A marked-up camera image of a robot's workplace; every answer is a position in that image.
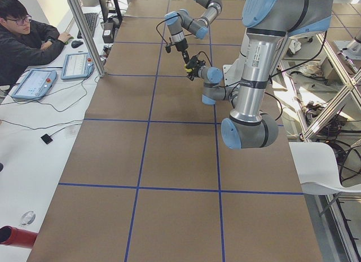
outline label sticker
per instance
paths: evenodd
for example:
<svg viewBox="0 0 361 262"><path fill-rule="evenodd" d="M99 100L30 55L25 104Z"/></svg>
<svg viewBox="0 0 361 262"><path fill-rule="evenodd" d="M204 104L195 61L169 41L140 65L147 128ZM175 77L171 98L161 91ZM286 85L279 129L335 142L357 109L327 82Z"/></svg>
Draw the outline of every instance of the label sticker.
<svg viewBox="0 0 361 262"><path fill-rule="evenodd" d="M266 63L266 45L251 45L248 44L245 64L250 68L260 69Z"/></svg>

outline black hair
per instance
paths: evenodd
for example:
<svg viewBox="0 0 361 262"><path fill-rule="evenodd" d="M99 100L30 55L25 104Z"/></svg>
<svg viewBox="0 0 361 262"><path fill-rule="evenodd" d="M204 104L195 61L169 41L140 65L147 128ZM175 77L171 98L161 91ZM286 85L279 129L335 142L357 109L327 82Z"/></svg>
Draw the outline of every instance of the black hair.
<svg viewBox="0 0 361 262"><path fill-rule="evenodd" d="M0 17L6 19L11 16L14 19L28 15L27 9L18 0L0 0Z"/></svg>

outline red object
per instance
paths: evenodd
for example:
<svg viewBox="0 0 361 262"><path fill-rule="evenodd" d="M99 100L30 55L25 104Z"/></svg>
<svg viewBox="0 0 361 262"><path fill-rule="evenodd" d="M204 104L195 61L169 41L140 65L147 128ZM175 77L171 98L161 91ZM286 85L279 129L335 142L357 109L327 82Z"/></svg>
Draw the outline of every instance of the red object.
<svg viewBox="0 0 361 262"><path fill-rule="evenodd" d="M33 248L38 233L6 226L0 228L0 244Z"/></svg>

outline black jacket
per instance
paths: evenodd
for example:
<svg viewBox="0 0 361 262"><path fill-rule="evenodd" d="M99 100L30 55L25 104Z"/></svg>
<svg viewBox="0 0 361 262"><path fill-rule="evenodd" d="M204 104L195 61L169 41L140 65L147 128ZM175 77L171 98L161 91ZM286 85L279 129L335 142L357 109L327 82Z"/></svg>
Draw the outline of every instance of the black jacket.
<svg viewBox="0 0 361 262"><path fill-rule="evenodd" d="M64 43L58 40L58 30L38 21L31 21L30 33L20 38L0 25L0 86L14 85L24 70L31 65L46 65L60 55ZM42 41L54 40L46 50Z"/></svg>

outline light blue joint cap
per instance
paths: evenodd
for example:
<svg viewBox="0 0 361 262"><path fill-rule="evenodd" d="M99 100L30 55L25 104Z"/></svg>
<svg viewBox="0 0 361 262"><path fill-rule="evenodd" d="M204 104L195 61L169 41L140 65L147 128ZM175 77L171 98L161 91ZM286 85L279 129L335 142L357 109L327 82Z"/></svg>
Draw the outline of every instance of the light blue joint cap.
<svg viewBox="0 0 361 262"><path fill-rule="evenodd" d="M190 13L185 8L181 8L180 10L184 11L189 16Z"/></svg>
<svg viewBox="0 0 361 262"><path fill-rule="evenodd" d="M221 124L223 142L230 149L241 149L241 139L239 138L236 126L229 118L225 118Z"/></svg>
<svg viewBox="0 0 361 262"><path fill-rule="evenodd" d="M310 24L308 26L296 29L295 31L290 32L288 36L292 37L299 34L304 34L304 36L308 36L308 35L314 35L316 33L321 33L329 28L330 23L331 23L331 16L322 19L316 23Z"/></svg>
<svg viewBox="0 0 361 262"><path fill-rule="evenodd" d="M212 100L210 97L207 97L205 95L202 95L202 102L206 105L214 105L215 100Z"/></svg>
<svg viewBox="0 0 361 262"><path fill-rule="evenodd" d="M220 81L222 80L223 73L221 72L220 69L211 66L208 69L207 78L208 78L209 82L217 84L217 83L220 83Z"/></svg>
<svg viewBox="0 0 361 262"><path fill-rule="evenodd" d="M272 10L277 0L246 0L243 8L242 22L245 27L259 24Z"/></svg>
<svg viewBox="0 0 361 262"><path fill-rule="evenodd" d="M172 11L170 13L167 13L166 15L164 15L164 19L169 19L168 21L166 21L165 23L167 25L172 25L174 24L177 20L178 20L178 13L176 13L175 11Z"/></svg>
<svg viewBox="0 0 361 262"><path fill-rule="evenodd" d="M197 33L196 33L196 37L199 39L204 39L204 37L208 34L208 28L207 27L202 27L200 28Z"/></svg>

